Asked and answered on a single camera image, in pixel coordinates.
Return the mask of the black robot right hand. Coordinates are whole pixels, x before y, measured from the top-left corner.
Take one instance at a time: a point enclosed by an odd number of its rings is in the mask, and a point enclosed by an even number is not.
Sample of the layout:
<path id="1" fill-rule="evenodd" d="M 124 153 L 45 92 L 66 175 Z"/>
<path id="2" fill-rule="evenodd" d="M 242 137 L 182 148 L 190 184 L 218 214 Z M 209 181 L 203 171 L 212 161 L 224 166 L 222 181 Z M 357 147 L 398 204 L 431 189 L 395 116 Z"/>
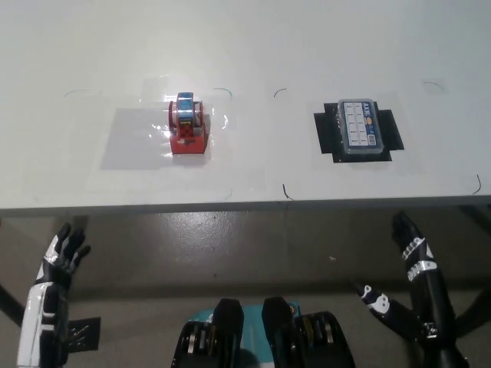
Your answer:
<path id="1" fill-rule="evenodd" d="M 412 308 L 369 284 L 355 282 L 358 296 L 375 318 L 404 339 L 435 346 L 454 345 L 455 313 L 427 238 L 405 212 L 393 217 L 392 237 L 405 265 Z"/>

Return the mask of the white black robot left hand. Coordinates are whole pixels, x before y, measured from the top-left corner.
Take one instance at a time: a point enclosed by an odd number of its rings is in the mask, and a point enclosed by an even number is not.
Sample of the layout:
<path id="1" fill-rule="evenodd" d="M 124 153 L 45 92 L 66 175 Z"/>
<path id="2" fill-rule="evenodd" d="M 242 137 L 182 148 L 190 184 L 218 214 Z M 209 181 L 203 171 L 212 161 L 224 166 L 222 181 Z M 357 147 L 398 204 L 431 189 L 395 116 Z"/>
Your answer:
<path id="1" fill-rule="evenodd" d="M 18 346 L 18 367 L 63 367 L 68 360 L 68 292 L 91 251 L 84 230 L 64 223 L 51 240 L 28 292 Z"/>

